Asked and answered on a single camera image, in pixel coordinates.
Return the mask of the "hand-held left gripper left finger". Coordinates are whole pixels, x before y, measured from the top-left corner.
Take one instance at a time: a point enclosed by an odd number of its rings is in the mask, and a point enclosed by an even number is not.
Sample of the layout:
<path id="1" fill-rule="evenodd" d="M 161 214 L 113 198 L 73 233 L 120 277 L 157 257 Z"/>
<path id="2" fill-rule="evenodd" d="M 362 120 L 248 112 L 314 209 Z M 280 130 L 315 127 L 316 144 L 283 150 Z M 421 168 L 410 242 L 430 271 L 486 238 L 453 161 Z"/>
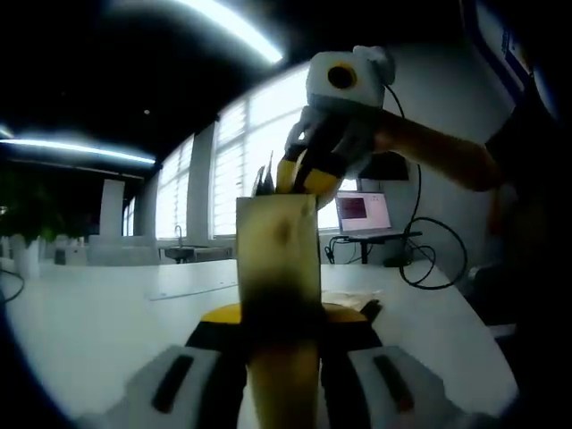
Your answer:
<path id="1" fill-rule="evenodd" d="M 81 428 L 236 428 L 247 383 L 240 312 L 206 315 L 183 346 L 143 365 L 108 410 L 80 417 Z"/>

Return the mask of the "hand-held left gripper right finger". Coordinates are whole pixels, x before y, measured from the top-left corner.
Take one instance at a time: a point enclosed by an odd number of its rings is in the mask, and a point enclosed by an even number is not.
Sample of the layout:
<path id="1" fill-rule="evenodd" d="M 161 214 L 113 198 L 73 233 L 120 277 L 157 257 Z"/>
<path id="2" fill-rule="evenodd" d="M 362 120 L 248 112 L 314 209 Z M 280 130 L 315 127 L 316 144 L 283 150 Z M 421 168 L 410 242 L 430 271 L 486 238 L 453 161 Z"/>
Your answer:
<path id="1" fill-rule="evenodd" d="M 381 307 L 326 304 L 321 384 L 331 428 L 490 428 L 492 417 L 447 398 L 442 379 L 406 351 L 384 346 Z"/>

